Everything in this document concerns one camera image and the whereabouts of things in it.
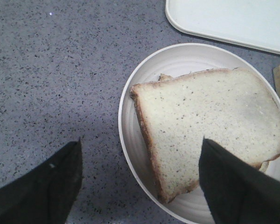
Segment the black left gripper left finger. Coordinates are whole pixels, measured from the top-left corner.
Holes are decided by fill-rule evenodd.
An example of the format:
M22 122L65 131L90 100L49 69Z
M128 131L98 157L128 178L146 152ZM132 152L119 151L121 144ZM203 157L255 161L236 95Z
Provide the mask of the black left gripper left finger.
M63 224L82 185L82 145L72 141L0 188L0 224Z

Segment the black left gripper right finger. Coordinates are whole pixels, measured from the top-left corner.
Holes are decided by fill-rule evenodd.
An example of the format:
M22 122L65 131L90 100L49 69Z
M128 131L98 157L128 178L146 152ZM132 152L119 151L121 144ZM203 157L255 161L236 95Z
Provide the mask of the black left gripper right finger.
M203 139L199 184L217 224L280 224L280 182Z

